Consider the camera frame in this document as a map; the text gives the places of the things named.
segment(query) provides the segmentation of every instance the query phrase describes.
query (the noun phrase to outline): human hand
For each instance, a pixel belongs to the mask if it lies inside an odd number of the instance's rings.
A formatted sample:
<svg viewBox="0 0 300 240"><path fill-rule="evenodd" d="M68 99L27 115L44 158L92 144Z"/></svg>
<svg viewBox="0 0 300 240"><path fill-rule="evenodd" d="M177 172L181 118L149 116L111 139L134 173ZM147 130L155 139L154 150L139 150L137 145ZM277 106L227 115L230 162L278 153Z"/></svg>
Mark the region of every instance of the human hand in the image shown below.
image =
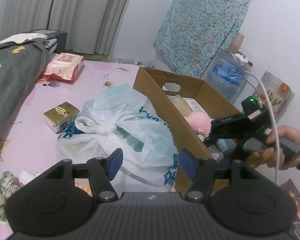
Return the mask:
<svg viewBox="0 0 300 240"><path fill-rule="evenodd" d="M297 128L283 125L278 128L278 134L279 137L285 137L288 140L300 145L300 130ZM266 140L267 144L274 143L275 142L275 135L274 131L272 130ZM260 164L267 164L269 168L272 168L275 166L276 160L277 160L277 153L273 148L266 149L259 157ZM279 167L280 170L287 170L288 168L298 166L300 164L300 156L289 166L283 163L284 161L284 153L282 152L282 149L280 149L280 162Z"/></svg>

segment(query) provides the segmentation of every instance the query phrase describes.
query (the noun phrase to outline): curtain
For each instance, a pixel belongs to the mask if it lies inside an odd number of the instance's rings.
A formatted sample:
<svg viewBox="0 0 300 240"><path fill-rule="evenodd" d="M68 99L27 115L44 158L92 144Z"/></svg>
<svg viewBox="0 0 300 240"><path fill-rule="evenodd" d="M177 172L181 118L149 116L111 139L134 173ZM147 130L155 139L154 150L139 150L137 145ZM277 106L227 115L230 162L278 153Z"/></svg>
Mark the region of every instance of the curtain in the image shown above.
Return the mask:
<svg viewBox="0 0 300 240"><path fill-rule="evenodd" d="M34 29L46 29L53 0L6 0L1 8L0 40Z"/></svg>
<svg viewBox="0 0 300 240"><path fill-rule="evenodd" d="M68 32L66 49L108 56L127 0L54 0L49 29Z"/></svg>
<svg viewBox="0 0 300 240"><path fill-rule="evenodd" d="M5 0L0 39L34 29L68 32L66 49L108 56L127 0Z"/></svg>

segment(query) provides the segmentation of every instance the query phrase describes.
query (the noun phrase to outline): box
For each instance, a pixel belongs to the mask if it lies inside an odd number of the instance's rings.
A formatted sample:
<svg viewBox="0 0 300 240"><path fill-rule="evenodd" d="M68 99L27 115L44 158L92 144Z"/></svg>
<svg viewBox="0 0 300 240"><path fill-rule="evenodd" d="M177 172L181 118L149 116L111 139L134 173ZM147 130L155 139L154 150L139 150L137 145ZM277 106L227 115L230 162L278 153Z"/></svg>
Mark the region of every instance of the box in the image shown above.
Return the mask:
<svg viewBox="0 0 300 240"><path fill-rule="evenodd" d="M78 108L64 102L44 113L45 123L57 133L74 122L78 113Z"/></svg>
<svg viewBox="0 0 300 240"><path fill-rule="evenodd" d="M178 92L163 90L162 87L167 82L180 85L180 90ZM157 115L170 126L178 151L186 148L198 158L212 158L212 156L167 95L194 98L213 119L239 113L237 108L207 82L192 77L140 67L133 88L150 99ZM191 183L179 166L175 189L185 195ZM224 184L221 182L217 185L215 182L214 186L221 188Z"/></svg>

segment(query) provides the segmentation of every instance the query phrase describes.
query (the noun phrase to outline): green cloth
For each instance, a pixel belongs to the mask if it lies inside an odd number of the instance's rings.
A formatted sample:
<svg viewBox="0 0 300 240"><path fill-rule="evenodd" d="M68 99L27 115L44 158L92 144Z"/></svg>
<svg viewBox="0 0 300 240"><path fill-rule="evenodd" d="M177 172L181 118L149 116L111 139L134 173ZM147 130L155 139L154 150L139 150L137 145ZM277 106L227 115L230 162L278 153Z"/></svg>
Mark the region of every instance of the green cloth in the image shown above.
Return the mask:
<svg viewBox="0 0 300 240"><path fill-rule="evenodd" d="M10 171L5 171L0 177L0 220L6 222L4 207L7 199L20 187L14 184L14 176Z"/></svg>
<svg viewBox="0 0 300 240"><path fill-rule="evenodd" d="M11 118L48 63L50 55L44 41L36 38L22 44L0 44L0 138L11 128Z"/></svg>

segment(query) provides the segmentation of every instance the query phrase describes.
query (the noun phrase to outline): blue floral fabric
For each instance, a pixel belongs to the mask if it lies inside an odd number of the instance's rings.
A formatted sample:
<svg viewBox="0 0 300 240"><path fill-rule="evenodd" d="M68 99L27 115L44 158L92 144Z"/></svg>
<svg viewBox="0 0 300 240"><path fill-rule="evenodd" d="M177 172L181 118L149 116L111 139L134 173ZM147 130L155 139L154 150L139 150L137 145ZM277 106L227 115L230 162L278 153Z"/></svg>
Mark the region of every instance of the blue floral fabric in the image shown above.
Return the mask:
<svg viewBox="0 0 300 240"><path fill-rule="evenodd" d="M154 44L178 74L201 78L239 31L250 2L173 0Z"/></svg>

